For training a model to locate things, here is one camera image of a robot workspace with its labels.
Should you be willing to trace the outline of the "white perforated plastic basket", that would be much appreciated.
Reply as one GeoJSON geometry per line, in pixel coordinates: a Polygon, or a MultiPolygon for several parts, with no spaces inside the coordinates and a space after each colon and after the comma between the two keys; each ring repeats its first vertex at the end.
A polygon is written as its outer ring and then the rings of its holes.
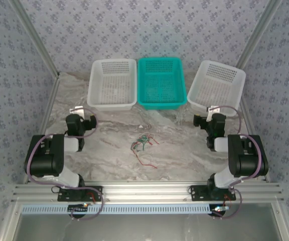
{"type": "Polygon", "coordinates": [[[137,102],[134,59],[102,59],[91,67],[87,104],[98,111],[130,110],[137,102]]]}
{"type": "Polygon", "coordinates": [[[205,112],[210,106],[221,106],[220,113],[233,117],[238,110],[246,73],[238,68],[204,60],[201,62],[187,95],[193,110],[205,112]]]}

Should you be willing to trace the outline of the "teal perforated plastic basket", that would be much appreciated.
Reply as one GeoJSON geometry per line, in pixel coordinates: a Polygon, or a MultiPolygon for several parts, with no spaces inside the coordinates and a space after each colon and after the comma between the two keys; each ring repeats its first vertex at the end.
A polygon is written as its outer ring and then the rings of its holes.
{"type": "Polygon", "coordinates": [[[140,58],[137,102],[146,110],[178,109],[187,103],[182,61],[177,57],[140,58]]]}

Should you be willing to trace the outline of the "grey metal sheet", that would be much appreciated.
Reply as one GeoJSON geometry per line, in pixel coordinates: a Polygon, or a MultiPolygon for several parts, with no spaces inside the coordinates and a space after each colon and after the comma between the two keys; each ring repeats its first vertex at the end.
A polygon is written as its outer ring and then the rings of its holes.
{"type": "Polygon", "coordinates": [[[15,241],[282,241],[271,215],[101,215],[75,221],[67,215],[23,215],[15,241]]]}

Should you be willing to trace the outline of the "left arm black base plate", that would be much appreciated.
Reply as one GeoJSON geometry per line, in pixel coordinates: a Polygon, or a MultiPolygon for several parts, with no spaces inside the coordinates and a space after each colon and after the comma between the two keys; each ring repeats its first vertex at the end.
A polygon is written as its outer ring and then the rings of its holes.
{"type": "Polygon", "coordinates": [[[57,201],[59,202],[100,202],[102,193],[102,186],[90,186],[87,189],[63,189],[59,188],[57,201]]]}

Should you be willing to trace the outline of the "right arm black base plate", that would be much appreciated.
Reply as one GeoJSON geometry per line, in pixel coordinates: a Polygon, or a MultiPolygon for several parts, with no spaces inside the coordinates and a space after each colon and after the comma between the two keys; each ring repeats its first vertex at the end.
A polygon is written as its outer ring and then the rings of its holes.
{"type": "Polygon", "coordinates": [[[192,185],[189,188],[192,201],[234,201],[236,195],[228,189],[211,187],[207,185],[192,185]]]}

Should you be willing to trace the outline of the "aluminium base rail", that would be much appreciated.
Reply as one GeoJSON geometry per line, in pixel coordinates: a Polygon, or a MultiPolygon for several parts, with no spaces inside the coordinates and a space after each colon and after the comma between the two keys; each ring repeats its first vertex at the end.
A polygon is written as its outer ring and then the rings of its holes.
{"type": "MultiPolygon", "coordinates": [[[[189,187],[205,185],[205,181],[86,181],[88,186],[102,186],[107,204],[190,203],[189,187]]],[[[244,203],[283,201],[282,188],[277,183],[247,180],[235,186],[244,203]]],[[[57,201],[50,185],[32,182],[15,186],[12,202],[47,204],[57,201]]]]}

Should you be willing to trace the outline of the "aluminium frame post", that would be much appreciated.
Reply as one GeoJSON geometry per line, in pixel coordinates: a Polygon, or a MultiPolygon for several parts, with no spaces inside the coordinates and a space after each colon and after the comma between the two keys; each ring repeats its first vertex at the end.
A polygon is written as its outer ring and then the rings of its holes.
{"type": "Polygon", "coordinates": [[[27,14],[25,8],[23,7],[22,3],[20,2],[20,0],[8,0],[8,1],[11,7],[13,8],[14,12],[16,13],[17,17],[19,18],[19,21],[21,22],[22,26],[29,35],[38,54],[44,61],[46,67],[48,68],[52,76],[57,79],[59,74],[55,67],[55,64],[53,63],[51,56],[49,55],[46,47],[44,46],[42,39],[40,38],[33,23],[31,22],[31,19],[27,14]]]}
{"type": "Polygon", "coordinates": [[[262,35],[266,31],[277,9],[281,5],[282,0],[268,0],[254,30],[252,31],[248,41],[235,65],[238,69],[244,69],[251,57],[253,51],[257,47],[262,35]]]}

